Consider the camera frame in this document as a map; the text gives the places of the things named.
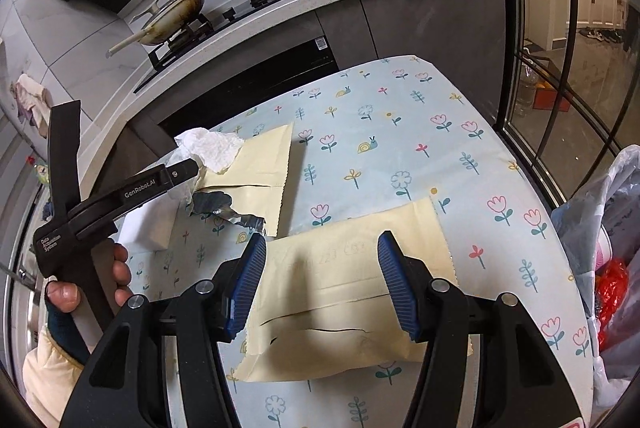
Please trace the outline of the cream sleeve forearm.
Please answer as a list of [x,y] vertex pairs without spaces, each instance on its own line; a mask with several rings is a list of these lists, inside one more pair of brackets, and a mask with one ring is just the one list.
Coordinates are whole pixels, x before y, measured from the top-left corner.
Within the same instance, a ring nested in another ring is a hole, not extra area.
[[73,318],[78,300],[47,299],[47,323],[23,364],[25,399],[46,427],[58,427],[90,352]]

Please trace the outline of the person's left hand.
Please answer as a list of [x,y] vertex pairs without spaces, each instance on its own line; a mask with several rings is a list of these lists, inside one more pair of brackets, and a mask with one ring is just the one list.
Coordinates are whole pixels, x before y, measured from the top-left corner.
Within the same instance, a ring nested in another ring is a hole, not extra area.
[[76,311],[85,298],[99,322],[113,318],[113,305],[122,307],[132,296],[127,249],[105,241],[91,253],[79,251],[76,255],[60,276],[48,283],[47,298],[62,312]]

